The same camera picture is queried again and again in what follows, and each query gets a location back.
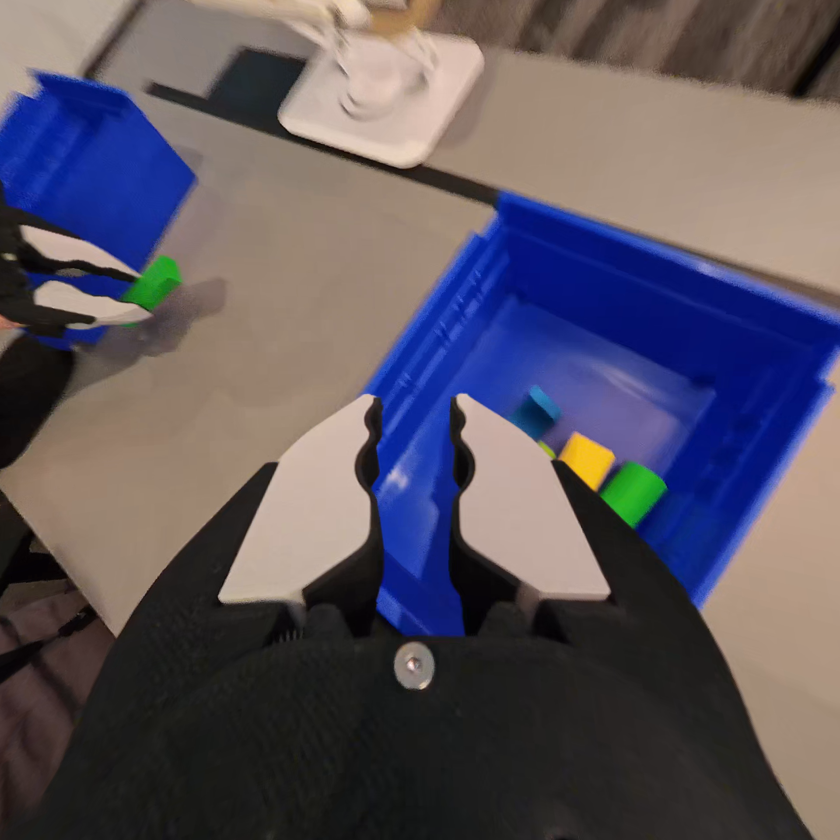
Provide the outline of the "blue arch block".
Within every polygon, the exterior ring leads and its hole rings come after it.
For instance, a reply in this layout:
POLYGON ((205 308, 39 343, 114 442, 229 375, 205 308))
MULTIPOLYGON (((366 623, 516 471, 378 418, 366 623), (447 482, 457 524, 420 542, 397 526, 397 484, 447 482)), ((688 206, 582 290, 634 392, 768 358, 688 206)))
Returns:
POLYGON ((508 421, 536 442, 561 420, 562 409, 540 386, 533 385, 508 415, 508 421))

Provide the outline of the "wooden document stand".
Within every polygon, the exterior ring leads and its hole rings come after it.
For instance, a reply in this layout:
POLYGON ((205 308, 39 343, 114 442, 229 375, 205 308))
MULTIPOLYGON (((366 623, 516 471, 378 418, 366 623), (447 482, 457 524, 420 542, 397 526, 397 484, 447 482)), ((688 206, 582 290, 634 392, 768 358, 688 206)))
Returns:
POLYGON ((468 37, 429 33, 440 2, 193 1, 281 23, 318 51, 278 108, 294 137, 409 169, 425 162, 485 68, 468 37))

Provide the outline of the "yellow cylinder block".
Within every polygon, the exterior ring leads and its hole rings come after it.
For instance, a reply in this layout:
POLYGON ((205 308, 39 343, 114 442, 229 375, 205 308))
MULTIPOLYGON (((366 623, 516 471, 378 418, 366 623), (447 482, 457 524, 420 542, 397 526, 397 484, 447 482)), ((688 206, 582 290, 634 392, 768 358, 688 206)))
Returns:
POLYGON ((598 491, 610 474, 616 457, 608 447, 573 432, 556 460, 572 469, 589 488, 598 491))

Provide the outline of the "green cylinder block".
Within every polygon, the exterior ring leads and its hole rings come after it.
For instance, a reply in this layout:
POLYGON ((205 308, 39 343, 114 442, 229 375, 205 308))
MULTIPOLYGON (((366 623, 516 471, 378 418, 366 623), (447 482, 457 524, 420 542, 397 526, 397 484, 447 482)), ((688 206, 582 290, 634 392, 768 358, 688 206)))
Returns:
POLYGON ((601 490, 601 499, 632 529, 646 519, 668 487, 661 476, 634 461, 627 461, 601 490))

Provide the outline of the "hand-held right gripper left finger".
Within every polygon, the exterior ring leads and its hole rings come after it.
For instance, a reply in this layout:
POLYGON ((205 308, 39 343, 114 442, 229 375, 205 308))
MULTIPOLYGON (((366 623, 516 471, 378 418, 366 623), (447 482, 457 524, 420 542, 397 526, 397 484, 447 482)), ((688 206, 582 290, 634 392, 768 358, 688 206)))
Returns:
POLYGON ((362 394, 302 435, 276 462, 219 601, 312 606, 339 588, 339 603, 375 603, 382 573, 353 573, 381 537, 373 486, 382 402, 362 394))

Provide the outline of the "blue plastic bin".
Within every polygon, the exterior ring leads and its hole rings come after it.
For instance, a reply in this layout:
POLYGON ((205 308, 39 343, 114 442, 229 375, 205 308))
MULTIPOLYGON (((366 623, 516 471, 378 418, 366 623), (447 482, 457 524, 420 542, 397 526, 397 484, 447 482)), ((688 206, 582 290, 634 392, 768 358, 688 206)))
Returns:
POLYGON ((380 398, 377 603, 461 635, 448 575, 449 403, 509 417, 538 387, 574 432, 667 486, 639 534, 703 606, 828 401, 838 313, 682 251, 504 193, 363 393, 380 398))
MULTIPOLYGON (((83 238, 141 275, 159 256, 154 252, 194 186, 193 171, 124 91, 42 70, 30 74, 36 91, 18 93, 2 120, 2 197, 20 227, 83 238)), ((20 264, 30 289, 66 282, 121 300, 133 284, 41 274, 20 264)), ((97 343, 109 328, 22 329, 49 347, 72 350, 97 343)))

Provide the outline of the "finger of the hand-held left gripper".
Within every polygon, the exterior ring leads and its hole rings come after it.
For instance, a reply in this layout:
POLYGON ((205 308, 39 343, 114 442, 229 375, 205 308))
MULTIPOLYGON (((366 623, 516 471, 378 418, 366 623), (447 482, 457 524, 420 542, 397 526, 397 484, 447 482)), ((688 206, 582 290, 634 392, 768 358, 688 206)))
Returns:
POLYGON ((20 261, 27 270, 56 275, 77 272, 126 282, 140 278, 136 270, 83 238, 29 225, 20 227, 20 237, 20 261))
POLYGON ((33 310, 27 325, 38 329, 94 329, 127 326, 152 318, 142 306, 88 294, 66 282, 45 282, 27 289, 33 310))

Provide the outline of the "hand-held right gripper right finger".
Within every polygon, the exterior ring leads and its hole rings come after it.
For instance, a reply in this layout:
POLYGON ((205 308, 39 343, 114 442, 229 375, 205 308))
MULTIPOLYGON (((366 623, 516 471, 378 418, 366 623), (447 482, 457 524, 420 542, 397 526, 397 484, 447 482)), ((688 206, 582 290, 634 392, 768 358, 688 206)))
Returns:
POLYGON ((538 443, 468 394, 454 396, 450 409, 453 535, 513 583, 520 605, 607 600, 611 588, 538 443))

